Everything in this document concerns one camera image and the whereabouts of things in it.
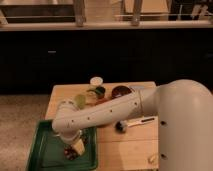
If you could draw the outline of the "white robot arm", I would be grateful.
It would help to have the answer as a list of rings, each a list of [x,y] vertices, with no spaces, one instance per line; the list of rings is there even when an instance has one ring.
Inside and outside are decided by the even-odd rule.
[[[194,80],[143,88],[77,111],[65,101],[58,105],[52,128],[70,143],[81,129],[154,115],[159,171],[213,171],[213,94]]]

